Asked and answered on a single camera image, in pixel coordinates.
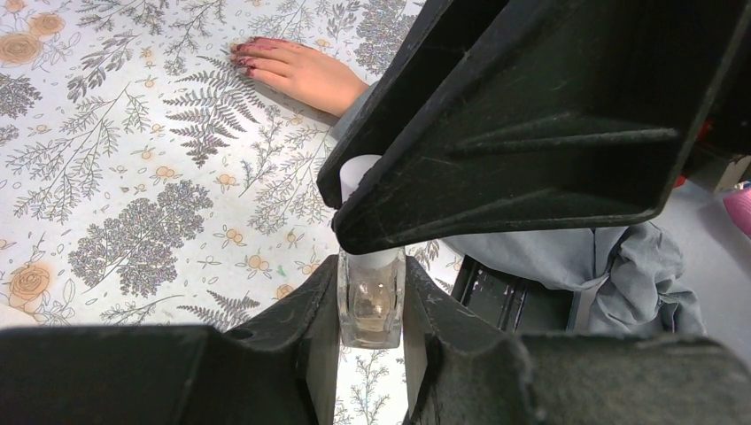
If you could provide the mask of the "clear nail polish bottle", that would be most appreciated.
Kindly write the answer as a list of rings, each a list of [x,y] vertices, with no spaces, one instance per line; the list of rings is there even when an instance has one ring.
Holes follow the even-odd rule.
[[[388,350],[400,345],[406,287],[402,247],[337,259],[337,310],[346,347]]]

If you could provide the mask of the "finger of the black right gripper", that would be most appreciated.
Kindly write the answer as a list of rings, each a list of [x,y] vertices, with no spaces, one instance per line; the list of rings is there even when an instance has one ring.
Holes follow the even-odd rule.
[[[747,1],[428,1],[319,172],[337,240],[650,220],[749,39]]]

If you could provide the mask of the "white nail polish cap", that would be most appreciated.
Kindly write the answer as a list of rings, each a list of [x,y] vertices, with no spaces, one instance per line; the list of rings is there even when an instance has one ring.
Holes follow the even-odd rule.
[[[360,186],[360,182],[367,171],[381,158],[380,155],[361,155],[347,160],[339,171],[340,188],[343,200],[347,201],[354,191]],[[399,255],[404,253],[403,247],[377,251],[369,254],[352,254],[344,248],[341,252],[357,267],[380,269],[392,264]]]

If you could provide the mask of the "person's hand with painted nails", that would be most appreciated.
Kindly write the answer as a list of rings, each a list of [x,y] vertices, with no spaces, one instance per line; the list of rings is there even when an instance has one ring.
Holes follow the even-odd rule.
[[[343,116],[368,89],[344,63],[286,40],[255,37],[234,43],[229,59],[247,77],[336,117]]]

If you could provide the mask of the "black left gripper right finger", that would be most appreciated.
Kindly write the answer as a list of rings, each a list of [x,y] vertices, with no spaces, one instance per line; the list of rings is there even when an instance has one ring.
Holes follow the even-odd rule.
[[[505,333],[406,261],[408,424],[747,424],[750,371],[700,336]]]

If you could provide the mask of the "grey sleeved forearm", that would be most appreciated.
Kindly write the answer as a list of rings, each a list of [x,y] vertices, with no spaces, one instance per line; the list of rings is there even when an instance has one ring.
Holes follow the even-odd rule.
[[[704,336],[695,293],[680,283],[677,242],[647,221],[629,227],[569,228],[449,236],[445,244],[491,269],[550,290],[597,291],[587,329],[596,334]]]

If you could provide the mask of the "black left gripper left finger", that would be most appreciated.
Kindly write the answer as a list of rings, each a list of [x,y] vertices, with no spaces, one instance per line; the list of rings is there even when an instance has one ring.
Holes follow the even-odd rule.
[[[249,321],[210,326],[10,328],[4,424],[330,424],[337,257]]]

